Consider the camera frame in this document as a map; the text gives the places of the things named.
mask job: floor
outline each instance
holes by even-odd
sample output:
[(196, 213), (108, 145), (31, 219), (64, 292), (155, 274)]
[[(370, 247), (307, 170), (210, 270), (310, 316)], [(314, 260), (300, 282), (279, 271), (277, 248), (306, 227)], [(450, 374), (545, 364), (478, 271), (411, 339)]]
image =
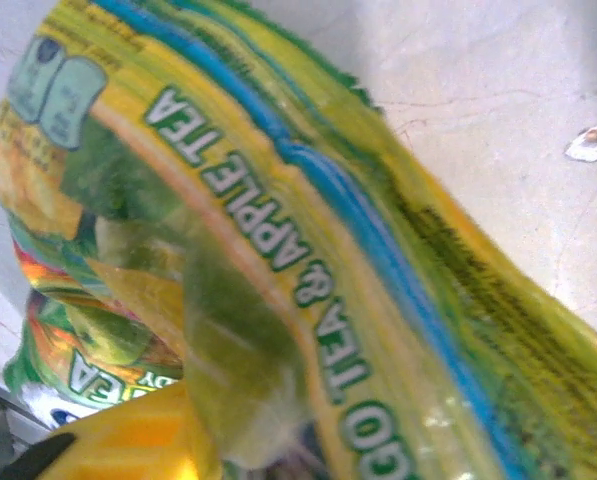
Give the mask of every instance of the floor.
[[(0, 2), (0, 97), (52, 3)], [(502, 249), (597, 329), (597, 0), (253, 3), (357, 74)], [(0, 212), (0, 370), (25, 294)]]

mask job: colorful packaging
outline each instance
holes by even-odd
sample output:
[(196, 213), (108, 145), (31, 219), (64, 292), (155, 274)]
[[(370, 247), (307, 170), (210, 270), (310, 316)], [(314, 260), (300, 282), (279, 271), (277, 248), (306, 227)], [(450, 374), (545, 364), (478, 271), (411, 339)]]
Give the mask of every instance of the colorful packaging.
[(5, 383), (49, 428), (171, 385), (182, 366), (144, 325), (33, 291)]
[(203, 480), (597, 480), (597, 334), (240, 3), (62, 0), (0, 109), (0, 200), (184, 359)]

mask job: plastic bag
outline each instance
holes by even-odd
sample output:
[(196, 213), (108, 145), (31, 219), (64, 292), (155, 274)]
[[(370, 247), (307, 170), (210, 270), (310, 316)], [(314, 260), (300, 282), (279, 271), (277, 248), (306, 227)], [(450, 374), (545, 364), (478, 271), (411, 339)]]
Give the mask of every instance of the plastic bag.
[(49, 428), (171, 385), (180, 359), (144, 325), (32, 291), (10, 391)]
[(203, 480), (597, 480), (597, 335), (243, 4), (60, 2), (1, 107), (0, 200), (184, 359)]

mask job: yellow object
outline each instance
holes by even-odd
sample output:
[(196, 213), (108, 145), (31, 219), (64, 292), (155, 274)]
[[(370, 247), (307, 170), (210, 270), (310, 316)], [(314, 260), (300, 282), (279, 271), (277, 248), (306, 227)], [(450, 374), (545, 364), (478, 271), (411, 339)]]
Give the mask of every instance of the yellow object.
[(38, 480), (219, 479), (196, 466), (214, 452), (193, 444), (188, 433), (202, 427), (187, 404), (180, 382), (56, 430), (76, 441)]

